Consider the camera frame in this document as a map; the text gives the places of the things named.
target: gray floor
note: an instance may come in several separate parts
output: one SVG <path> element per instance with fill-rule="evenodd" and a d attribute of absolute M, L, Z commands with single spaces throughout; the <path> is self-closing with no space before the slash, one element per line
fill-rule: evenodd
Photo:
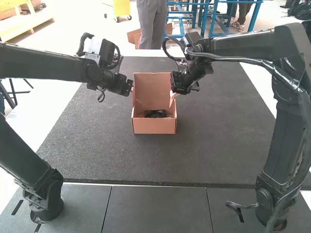
<path fill-rule="evenodd" d="M 19 189 L 0 215 L 5 233 L 261 233 L 264 227 L 253 209 L 238 215 L 225 207 L 227 200 L 249 205 L 255 191 L 235 188 L 137 187 L 64 185 L 61 215 L 38 227 Z M 283 233 L 311 231 L 311 211 L 299 195 L 290 208 Z"/>
<path fill-rule="evenodd" d="M 131 79 L 174 66 L 168 58 L 125 57 L 121 73 Z M 177 98 L 175 135 L 134 135 L 130 97 L 107 93 L 100 104 L 99 93 L 82 85 L 37 153 L 67 181 L 254 185 L 275 119 L 239 64 L 214 70 L 200 92 Z"/>

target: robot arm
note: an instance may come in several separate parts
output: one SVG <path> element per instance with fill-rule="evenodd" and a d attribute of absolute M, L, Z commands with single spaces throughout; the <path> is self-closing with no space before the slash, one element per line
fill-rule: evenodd
<path fill-rule="evenodd" d="M 88 52 L 82 52 L 86 38 L 91 38 L 91 46 Z M 117 59 L 114 55 L 115 49 L 118 51 Z M 132 88 L 133 82 L 119 74 L 123 59 L 119 48 L 110 41 L 98 40 L 88 33 L 83 35 L 78 51 L 85 58 L 26 49 L 2 42 L 0 54 L 0 79 L 74 81 L 87 83 L 87 87 L 92 90 L 108 90 L 122 96 L 128 96 Z"/>
<path fill-rule="evenodd" d="M 88 52 L 83 52 L 84 41 L 91 39 Z M 98 40 L 85 33 L 81 38 L 79 56 L 68 56 L 32 50 L 0 42 L 0 79 L 31 78 L 87 83 L 88 89 L 129 96 L 132 80 L 119 74 L 123 57 L 119 48 L 107 40 Z M 0 167 L 15 178 L 29 201 L 31 220 L 47 223 L 63 210 L 61 187 L 63 176 L 41 159 L 17 135 L 0 113 Z"/>
<path fill-rule="evenodd" d="M 165 38 L 163 48 L 169 39 L 176 41 Z M 179 94 L 199 91 L 198 81 L 213 73 L 214 61 L 245 62 L 262 66 L 272 74 L 277 117 L 269 155 L 256 181 L 257 203 L 246 207 L 228 202 L 226 206 L 237 213 L 241 208 L 256 208 L 266 232 L 283 230 L 289 207 L 294 204 L 311 166 L 311 46 L 306 30 L 294 23 L 208 39 L 188 33 L 176 43 L 191 61 L 184 70 L 171 73 L 172 91 Z M 178 65 L 185 65 L 185 61 L 164 51 Z"/>

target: white floor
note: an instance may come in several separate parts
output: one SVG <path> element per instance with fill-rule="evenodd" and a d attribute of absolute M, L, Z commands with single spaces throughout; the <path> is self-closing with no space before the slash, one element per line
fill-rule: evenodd
<path fill-rule="evenodd" d="M 133 19 L 128 21 L 124 18 L 119 24 L 112 21 L 111 9 L 103 6 L 100 0 L 45 0 L 44 2 L 48 6 L 46 10 L 55 12 L 56 22 L 37 28 L 36 33 L 31 36 L 19 36 L 13 39 L 12 43 L 39 50 L 74 54 L 79 46 L 80 36 L 84 32 L 89 32 L 113 41 L 120 47 L 124 56 L 165 56 L 161 50 L 135 50 L 134 45 L 127 42 L 126 32 L 139 28 L 135 1 L 131 1 Z M 286 16 L 283 13 L 285 10 L 279 6 L 284 2 L 285 0 L 265 1 L 259 11 L 255 30 L 298 21 L 293 17 L 282 17 Z M 220 4 L 219 9 L 224 12 L 226 4 Z M 108 19 L 104 19 L 104 12 L 108 13 Z M 179 27 L 175 25 L 174 33 L 178 31 Z M 170 53 L 182 56 L 177 47 L 172 47 Z M 276 116 L 276 101 L 273 99 L 270 74 L 260 67 L 246 64 L 242 64 L 242 67 L 272 114 Z M 35 87 L 34 90 L 30 94 L 18 96 L 18 106 L 8 115 L 7 122 L 34 151 L 37 151 L 80 83 L 37 80 L 30 80 L 30 82 Z M 15 84 L 18 90 L 28 88 L 21 80 L 16 80 Z M 5 187 L 0 199 L 0 213 L 2 213 L 17 189 L 13 179 L 2 170 L 0 170 L 0 187 Z M 311 192 L 303 191 L 302 194 L 311 208 Z"/>

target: open cardboard box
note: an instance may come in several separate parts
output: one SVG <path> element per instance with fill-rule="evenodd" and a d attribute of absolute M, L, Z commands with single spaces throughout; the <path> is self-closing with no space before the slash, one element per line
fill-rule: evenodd
<path fill-rule="evenodd" d="M 176 101 L 170 107 L 170 73 L 134 73 L 132 122 L 134 133 L 175 134 Z M 165 118 L 145 118 L 145 111 L 165 110 Z"/>
<path fill-rule="evenodd" d="M 172 35 L 172 33 L 173 33 L 173 24 L 168 23 L 165 26 L 165 34 L 166 35 Z M 140 29 L 137 29 L 137 30 L 134 30 L 134 31 L 127 33 L 128 42 L 130 42 L 131 44 L 134 44 L 135 48 L 137 50 L 138 50 L 138 44 L 139 44 L 140 36 L 141 36 L 141 30 Z"/>

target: shoe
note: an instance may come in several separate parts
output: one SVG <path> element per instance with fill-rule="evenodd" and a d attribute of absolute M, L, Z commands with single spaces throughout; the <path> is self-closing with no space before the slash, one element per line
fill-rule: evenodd
<path fill-rule="evenodd" d="M 234 27 L 234 28 L 240 28 L 240 23 L 238 21 L 235 21 L 235 22 L 230 22 L 230 26 L 231 27 Z"/>
<path fill-rule="evenodd" d="M 245 24 L 240 24 L 238 31 L 242 33 L 244 31 Z"/>

